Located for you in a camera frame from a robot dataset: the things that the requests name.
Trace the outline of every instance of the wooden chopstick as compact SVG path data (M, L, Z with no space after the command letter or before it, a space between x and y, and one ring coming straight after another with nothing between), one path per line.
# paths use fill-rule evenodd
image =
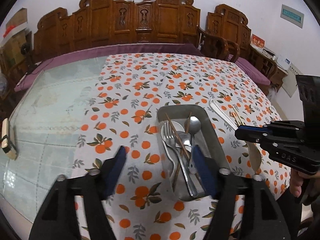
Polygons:
M192 115L192 112L190 112L189 117L188 117L189 122L187 123L186 134L188 134L188 132L189 132L191 115ZM182 149L180 150L180 155L181 155L181 157L183 156L183 150ZM176 187L176 184L177 184L180 167L181 167L180 165L177 166L176 172L175 172L174 177L173 177L173 181L172 181L172 189L173 189L173 191L175 190L175 187Z
M236 116L239 118L239 120L240 120L240 125L244 125L244 122L241 120L241 118L240 118L240 116L239 116L239 114L238 114L238 111L234 108L234 106L232 106L232 109L235 111Z
M177 130L173 126L173 123L171 122L171 120L170 120L169 116L167 115L167 113L165 113L165 116L167 117L167 120L168 120L168 122L169 122L169 124L171 126L171 129L172 129L174 135L176 136L177 140L179 141L184 154L190 159L190 155L189 155L188 151L186 150L186 148L184 147L184 144L182 143L182 141L181 141L181 139L180 139L180 137L179 137L179 135L177 133Z

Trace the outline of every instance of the human hand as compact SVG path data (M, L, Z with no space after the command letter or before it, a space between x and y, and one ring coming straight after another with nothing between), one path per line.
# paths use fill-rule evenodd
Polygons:
M303 179L316 179L314 187L319 187L320 189L320 171L318 171L315 175L309 176L300 171L296 171L291 169L291 177L290 177L290 192L295 197L300 197L301 195L301 186L303 184Z

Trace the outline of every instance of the wall sign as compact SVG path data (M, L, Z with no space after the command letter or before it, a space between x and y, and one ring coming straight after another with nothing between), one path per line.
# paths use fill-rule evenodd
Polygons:
M289 7L282 5L280 17L302 28L304 14Z

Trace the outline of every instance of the glass table top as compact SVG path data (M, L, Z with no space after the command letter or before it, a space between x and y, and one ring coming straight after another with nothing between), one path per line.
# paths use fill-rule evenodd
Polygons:
M106 57L62 65L39 74L12 113L18 150L10 160L1 149L0 194L33 222L59 174L71 177L78 131Z

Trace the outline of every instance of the finger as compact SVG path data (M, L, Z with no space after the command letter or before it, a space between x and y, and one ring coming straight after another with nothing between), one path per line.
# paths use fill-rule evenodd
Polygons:
M303 178L301 178L298 172L291 169L290 185L289 189L292 195L299 197L301 195L301 186L303 184Z
M302 189L301 189L301 187L290 186L290 192L295 197L300 197Z
M302 186L303 184L303 177L301 177L294 169L291 169L290 184L293 184L294 186Z
M316 178L320 178L320 171L318 171L315 175L312 175L312 176L309 176L307 174L304 174L298 171L298 175L304 179L316 179Z

